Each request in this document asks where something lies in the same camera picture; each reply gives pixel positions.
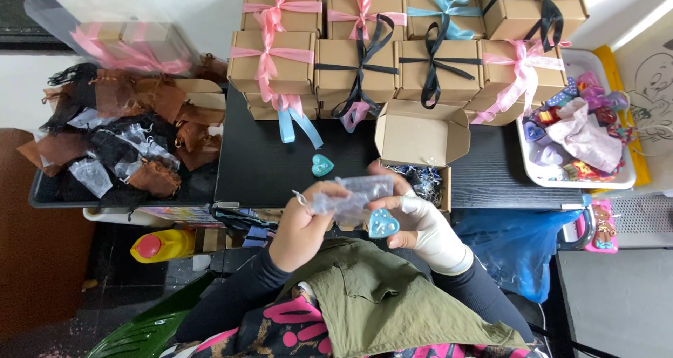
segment pink ribbon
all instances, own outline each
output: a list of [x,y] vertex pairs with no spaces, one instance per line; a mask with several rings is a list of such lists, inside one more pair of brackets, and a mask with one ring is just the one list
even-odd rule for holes
[[366,104],[363,101],[356,101],[353,103],[351,112],[349,112],[348,115],[341,117],[341,122],[343,122],[344,128],[349,131],[355,130],[355,127],[358,126],[358,123],[362,120],[365,120],[367,112],[369,112],[369,104]]
[[[129,55],[130,58],[117,60],[110,54],[110,52],[108,52],[105,45],[97,39],[101,26],[102,23],[100,22],[91,23],[87,33],[84,33],[80,27],[77,27],[75,32],[71,32],[70,35],[82,49],[87,51],[90,55],[93,55],[104,68],[137,69],[144,72],[159,71],[166,74],[180,74],[188,71],[191,67],[191,63],[186,60],[186,52],[184,53],[183,58],[178,58],[177,60],[169,62],[159,62],[147,43],[138,44],[138,50],[119,41],[119,49]],[[138,28],[140,29],[140,32],[138,30],[135,31],[134,42],[138,41],[137,36],[139,33],[141,33],[141,36],[145,35],[147,25],[145,23],[138,23]]]
[[[492,121],[495,113],[507,111],[521,95],[524,95],[524,114],[531,112],[530,105],[533,103],[533,95],[538,88],[539,78],[535,68],[544,68],[552,70],[565,71],[563,60],[559,58],[543,57],[543,45],[540,41],[535,43],[530,49],[526,49],[527,41],[508,40],[514,45],[517,60],[501,57],[499,55],[484,53],[484,65],[490,63],[494,65],[514,65],[514,74],[516,80],[507,88],[502,90],[495,103],[485,112],[477,112],[478,115],[473,124],[481,124],[485,121]],[[568,47],[570,43],[560,43],[561,47]]]
[[321,1],[291,1],[289,3],[285,3],[286,1],[287,0],[276,0],[275,6],[260,3],[243,3],[243,12],[261,12],[264,10],[270,11],[267,14],[267,17],[272,19],[274,29],[279,32],[285,32],[285,29],[281,24],[281,9],[295,12],[322,12]]
[[266,14],[269,12],[268,9],[265,9],[260,14],[255,14],[255,18],[259,20],[262,25],[262,41],[264,44],[264,51],[259,51],[255,49],[248,49],[243,47],[231,47],[231,52],[229,54],[230,58],[240,58],[240,57],[252,57],[259,55],[259,64],[257,66],[257,72],[255,73],[255,79],[259,83],[260,94],[262,95],[262,100],[264,102],[269,102],[275,93],[269,87],[269,80],[271,77],[278,76],[278,71],[276,70],[276,65],[273,63],[271,56],[286,58],[292,61],[313,63],[314,53],[310,50],[304,49],[292,49],[292,48],[272,48],[273,38],[275,36],[275,31],[273,27],[273,21],[268,18]]
[[[327,21],[351,21],[355,20],[353,31],[348,37],[351,40],[358,39],[358,27],[362,27],[362,38],[369,40],[369,32],[367,31],[366,20],[376,21],[376,14],[368,14],[369,7],[372,5],[372,0],[357,0],[360,15],[353,16],[334,9],[327,10]],[[395,25],[407,25],[407,14],[402,12],[380,12],[381,15],[392,19]]]
[[288,108],[294,109],[302,119],[304,118],[304,107],[301,105],[299,95],[274,94],[271,97],[271,105],[276,111],[287,111]]

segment blue plastic bag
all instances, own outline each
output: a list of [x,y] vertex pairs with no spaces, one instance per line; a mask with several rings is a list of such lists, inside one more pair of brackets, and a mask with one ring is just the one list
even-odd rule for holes
[[557,233],[581,213],[465,210],[454,231],[501,288],[542,303],[549,294],[549,260],[556,254]]

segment red bottle cap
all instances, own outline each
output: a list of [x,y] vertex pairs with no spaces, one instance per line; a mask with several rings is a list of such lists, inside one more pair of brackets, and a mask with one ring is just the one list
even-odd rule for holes
[[162,248],[162,241],[155,235],[144,235],[140,238],[138,245],[135,246],[140,257],[150,259],[157,255]]

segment gloved hand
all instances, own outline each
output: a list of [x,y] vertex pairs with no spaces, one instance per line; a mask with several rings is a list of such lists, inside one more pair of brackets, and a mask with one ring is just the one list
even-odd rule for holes
[[399,174],[373,162],[368,167],[373,175],[393,176],[395,196],[375,200],[370,210],[385,208],[400,223],[400,231],[388,237],[389,248],[410,248],[443,275],[458,275],[472,266],[474,255],[464,245],[442,213],[431,202],[420,199],[411,185]]
[[[303,195],[311,202],[313,194],[318,192],[339,198],[350,194],[338,183],[316,182]],[[297,198],[292,198],[285,206],[276,237],[268,247],[273,263],[282,271],[293,272],[310,261],[320,249],[325,229],[333,216],[333,213],[313,215]]]

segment black sleeve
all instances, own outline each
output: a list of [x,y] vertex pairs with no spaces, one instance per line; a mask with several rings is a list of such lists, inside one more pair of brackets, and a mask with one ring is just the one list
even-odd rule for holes
[[441,275],[432,272],[435,286],[455,297],[475,311],[484,321],[498,321],[516,330],[526,343],[533,343],[533,333],[521,312],[514,307],[491,276],[476,259],[466,272],[460,275]]
[[276,267],[268,248],[202,299],[175,333],[179,343],[203,341],[237,328],[248,311],[273,302],[291,273]]

